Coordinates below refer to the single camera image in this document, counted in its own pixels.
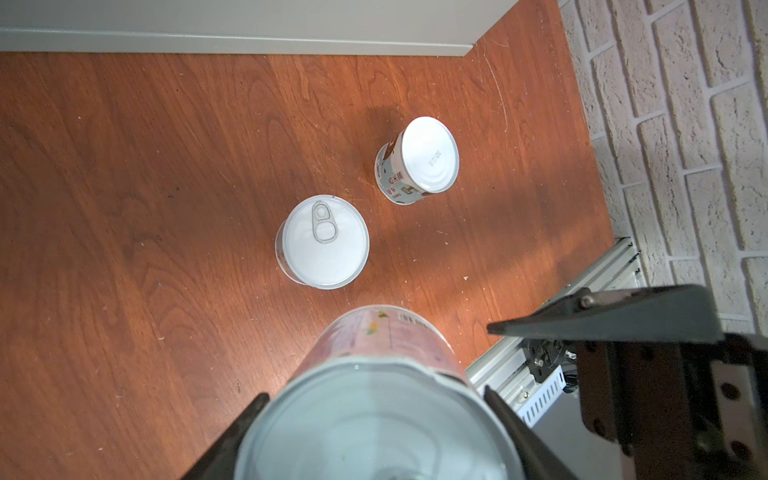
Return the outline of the white can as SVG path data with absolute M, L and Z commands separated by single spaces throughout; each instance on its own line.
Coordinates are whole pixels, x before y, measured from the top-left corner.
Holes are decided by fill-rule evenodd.
M 388 200 L 412 205 L 447 191 L 459 167 L 460 155 L 450 130 L 440 120 L 422 116 L 379 150 L 374 174 Z
M 359 211 L 333 195 L 303 200 L 281 224 L 275 254 L 292 281 L 320 290 L 342 288 L 364 269 L 370 235 Z
M 443 335 L 392 305 L 331 323 L 248 429 L 238 479 L 520 479 Z

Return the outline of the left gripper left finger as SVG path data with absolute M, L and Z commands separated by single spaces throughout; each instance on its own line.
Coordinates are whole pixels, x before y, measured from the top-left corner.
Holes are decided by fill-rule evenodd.
M 259 393 L 181 480 L 232 480 L 239 446 L 248 428 L 269 401 L 267 392 Z

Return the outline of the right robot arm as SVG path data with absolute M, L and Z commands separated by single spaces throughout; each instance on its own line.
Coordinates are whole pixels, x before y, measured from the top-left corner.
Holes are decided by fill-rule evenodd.
M 574 349 L 582 422 L 633 478 L 766 477 L 767 340 L 724 331 L 707 288 L 584 288 L 487 330 Z

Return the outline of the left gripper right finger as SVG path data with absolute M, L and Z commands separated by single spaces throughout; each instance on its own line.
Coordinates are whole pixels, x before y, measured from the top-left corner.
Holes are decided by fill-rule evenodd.
M 483 398 L 502 423 L 516 447 L 526 479 L 577 479 L 573 472 L 520 419 L 496 391 L 486 386 Z

